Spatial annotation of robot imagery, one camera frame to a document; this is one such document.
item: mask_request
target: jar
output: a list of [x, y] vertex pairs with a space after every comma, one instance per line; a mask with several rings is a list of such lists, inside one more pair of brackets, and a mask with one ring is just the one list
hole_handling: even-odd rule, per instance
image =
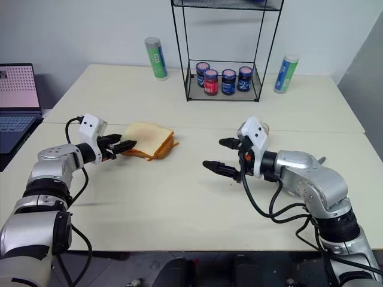
[[235, 92], [235, 77], [236, 72], [233, 70], [222, 71], [222, 86], [221, 90], [224, 94], [234, 94]]
[[197, 70], [197, 83], [200, 87], [203, 88], [203, 73], [210, 69], [210, 65], [206, 62], [199, 62], [196, 65], [196, 70]]
[[218, 93], [218, 72], [216, 70], [206, 70], [203, 78], [205, 93], [215, 96]]
[[240, 67], [238, 72], [238, 84], [237, 89], [239, 91], [248, 91], [250, 89], [251, 76], [253, 75], [253, 69], [250, 67]]

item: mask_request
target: black metal rack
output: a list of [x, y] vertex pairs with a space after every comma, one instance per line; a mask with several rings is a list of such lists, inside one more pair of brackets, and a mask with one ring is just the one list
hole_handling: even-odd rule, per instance
[[[272, 47], [274, 44], [276, 30], [278, 28], [279, 18], [281, 17], [282, 7], [284, 0], [171, 0], [172, 14], [174, 21], [175, 35], [177, 39], [178, 46], [178, 55], [180, 57], [181, 70], [184, 81], [184, 88], [186, 94], [186, 100], [247, 100], [258, 102], [260, 100], [260, 95], [262, 92], [263, 82], [265, 80], [266, 70], [268, 68], [270, 55]], [[177, 20], [175, 16], [175, 8], [182, 10], [182, 19], [183, 19], [183, 31], [185, 39], [185, 47], [183, 49], [187, 52], [187, 64], [183, 64], [183, 59], [181, 56], [181, 47], [180, 47], [180, 35], [179, 27], [177, 26]], [[254, 53], [254, 58], [249, 59], [248, 61], [231, 61], [231, 60], [212, 60], [212, 59], [193, 59], [190, 58], [189, 43], [188, 43], [188, 34], [187, 34], [187, 25], [185, 20], [185, 9], [186, 8], [207, 8], [207, 9], [225, 9], [225, 10], [253, 10], [262, 13], [262, 20], [260, 22], [260, 28], [258, 33], [258, 38], [256, 39], [256, 49]], [[259, 50], [260, 37], [263, 27], [263, 22], [265, 20], [266, 12], [278, 13], [276, 18], [275, 29], [273, 32], [273, 37], [270, 44], [270, 49], [267, 55], [267, 61], [264, 71], [262, 71], [261, 76], [256, 66], [257, 52]], [[214, 63], [215, 65], [230, 64], [231, 69], [238, 70], [241, 66], [250, 66], [253, 67], [253, 77], [250, 91], [241, 92], [236, 91], [233, 95], [225, 95], [220, 89], [218, 94], [215, 96], [208, 96], [204, 93], [203, 89], [197, 85], [196, 71], [194, 69], [197, 62], [208, 62]], [[218, 77], [218, 85], [221, 86], [221, 76]]]

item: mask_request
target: jar lid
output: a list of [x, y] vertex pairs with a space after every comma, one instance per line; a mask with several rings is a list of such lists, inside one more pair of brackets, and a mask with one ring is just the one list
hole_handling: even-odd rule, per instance
[[239, 68], [239, 73], [245, 77], [249, 77], [253, 74], [253, 69], [251, 69], [250, 67], [240, 67]]
[[237, 76], [237, 73], [234, 70], [223, 70], [222, 71], [222, 77], [225, 77], [228, 80], [232, 80]]
[[203, 74], [207, 79], [215, 79], [218, 77], [218, 72], [216, 70], [209, 69], [209, 70], [206, 70]]
[[210, 69], [210, 65], [209, 63], [206, 63], [206, 62], [199, 62], [196, 65], [196, 69], [197, 69], [197, 72], [203, 73], [205, 70]]

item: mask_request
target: green can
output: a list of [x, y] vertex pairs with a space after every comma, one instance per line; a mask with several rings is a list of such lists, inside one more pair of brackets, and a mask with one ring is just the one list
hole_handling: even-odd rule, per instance
[[156, 37], [146, 38], [145, 46], [156, 80], [166, 80], [168, 78], [168, 71], [166, 70], [165, 60], [163, 58], [160, 39]]

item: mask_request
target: blue jar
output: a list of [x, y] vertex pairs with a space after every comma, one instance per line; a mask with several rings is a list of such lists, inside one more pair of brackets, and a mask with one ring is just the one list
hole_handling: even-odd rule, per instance
[[250, 89], [251, 76], [253, 75], [253, 69], [250, 67], [240, 67], [238, 72], [238, 84], [237, 89], [239, 91], [248, 91]]
[[222, 71], [222, 93], [224, 94], [234, 94], [235, 92], [235, 77], [237, 76], [236, 72], [233, 70], [223, 70]]
[[206, 70], [210, 69], [210, 65], [206, 62], [199, 62], [196, 65], [197, 70], [197, 82], [200, 87], [203, 88], [203, 73], [205, 73]]

